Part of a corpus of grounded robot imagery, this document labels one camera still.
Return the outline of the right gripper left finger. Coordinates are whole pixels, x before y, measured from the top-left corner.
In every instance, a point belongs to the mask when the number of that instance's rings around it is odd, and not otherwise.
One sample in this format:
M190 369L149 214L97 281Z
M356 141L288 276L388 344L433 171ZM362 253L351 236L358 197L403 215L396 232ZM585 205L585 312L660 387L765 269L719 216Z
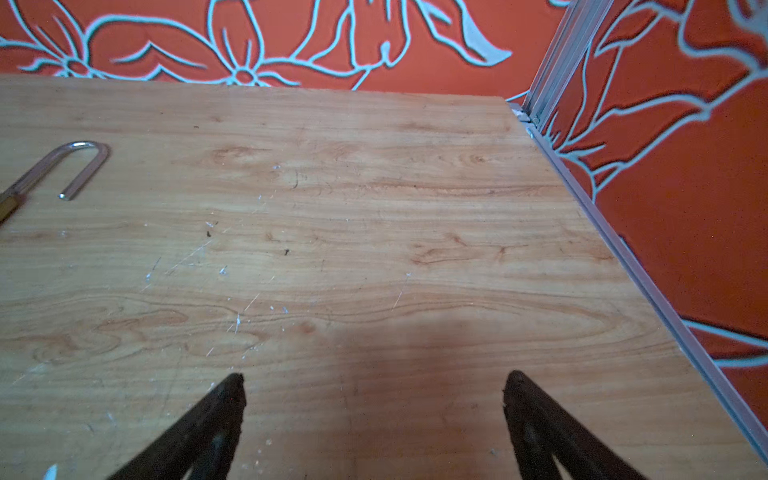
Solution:
M244 376L228 375L113 479L225 479L241 435Z

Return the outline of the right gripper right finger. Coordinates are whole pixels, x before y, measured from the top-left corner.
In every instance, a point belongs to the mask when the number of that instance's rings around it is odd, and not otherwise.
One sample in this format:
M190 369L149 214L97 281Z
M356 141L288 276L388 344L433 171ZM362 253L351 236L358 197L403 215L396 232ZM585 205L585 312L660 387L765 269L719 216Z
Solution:
M523 479L642 479L520 370L510 372L503 412Z

